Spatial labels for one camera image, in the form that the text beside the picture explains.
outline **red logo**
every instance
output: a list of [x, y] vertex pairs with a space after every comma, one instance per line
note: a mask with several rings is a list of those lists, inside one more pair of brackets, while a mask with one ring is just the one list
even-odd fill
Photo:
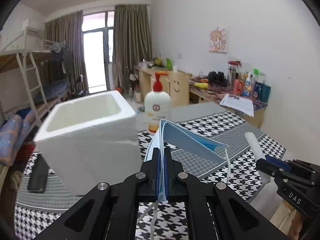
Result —
[[154, 105], [152, 106], [152, 109], [153, 109], [153, 111], [158, 112], [158, 111], [160, 110], [160, 105], [154, 104]]

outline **curtain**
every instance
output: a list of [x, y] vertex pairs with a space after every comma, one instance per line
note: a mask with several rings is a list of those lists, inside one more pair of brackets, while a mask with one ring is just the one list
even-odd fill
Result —
[[[49, 41], [65, 42], [73, 58], [72, 69], [67, 71], [70, 73], [70, 82], [73, 84], [74, 80], [82, 74], [84, 81], [78, 86], [84, 91], [88, 91], [88, 80], [84, 63], [82, 22], [82, 11], [75, 12], [47, 22], [44, 32], [45, 38]], [[57, 67], [56, 62], [49, 62], [44, 67], [44, 72], [44, 79], [49, 83], [65, 78], [61, 68]]]
[[150, 61], [151, 41], [146, 5], [116, 5], [113, 35], [113, 83], [128, 87], [128, 70]]

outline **black smartphone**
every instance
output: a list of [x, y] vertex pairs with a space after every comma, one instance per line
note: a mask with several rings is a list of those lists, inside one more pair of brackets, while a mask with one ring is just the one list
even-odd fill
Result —
[[35, 165], [32, 167], [28, 183], [28, 191], [31, 193], [44, 193], [47, 184], [49, 166], [41, 154], [38, 154]]

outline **window frame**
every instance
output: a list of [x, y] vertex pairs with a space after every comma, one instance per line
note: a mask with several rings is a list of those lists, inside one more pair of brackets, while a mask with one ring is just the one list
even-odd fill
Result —
[[114, 12], [114, 10], [95, 12], [95, 13], [89, 13], [84, 15], [84, 16], [87, 16], [87, 15], [92, 15], [97, 13], [105, 13], [106, 14], [105, 27], [82, 32], [82, 38], [83, 38], [83, 35], [85, 35], [86, 33], [95, 33], [95, 32], [103, 33], [103, 60], [104, 60], [104, 72], [106, 76], [107, 91], [110, 90], [109, 64], [112, 64], [112, 61], [110, 61], [110, 56], [109, 56], [109, 30], [113, 30], [113, 33], [114, 33], [114, 26], [108, 27], [108, 14], [110, 12]]

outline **white foam box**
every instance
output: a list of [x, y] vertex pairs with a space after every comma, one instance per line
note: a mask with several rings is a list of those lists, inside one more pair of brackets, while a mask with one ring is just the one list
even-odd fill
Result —
[[135, 111], [118, 91], [58, 104], [35, 136], [37, 149], [74, 195], [140, 170]]

